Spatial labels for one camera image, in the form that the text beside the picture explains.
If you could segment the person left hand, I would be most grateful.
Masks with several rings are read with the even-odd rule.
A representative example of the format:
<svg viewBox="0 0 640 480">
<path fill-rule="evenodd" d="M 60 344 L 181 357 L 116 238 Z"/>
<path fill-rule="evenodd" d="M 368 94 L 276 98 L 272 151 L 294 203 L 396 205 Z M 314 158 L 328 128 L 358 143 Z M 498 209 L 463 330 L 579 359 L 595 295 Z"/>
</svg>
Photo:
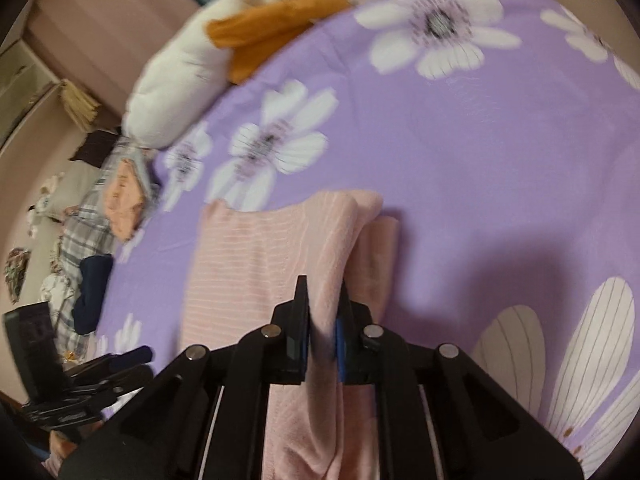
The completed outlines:
<svg viewBox="0 0 640 480">
<path fill-rule="evenodd" d="M 103 425 L 104 421 L 99 420 L 98 422 L 93 422 L 90 425 L 80 426 L 78 428 L 80 442 L 86 440 L 90 434 L 93 434 Z M 58 430 L 52 430 L 49 432 L 49 443 L 51 453 L 58 456 L 60 460 L 66 460 L 66 458 L 78 448 L 78 443 L 70 440 L 69 437 Z"/>
</svg>

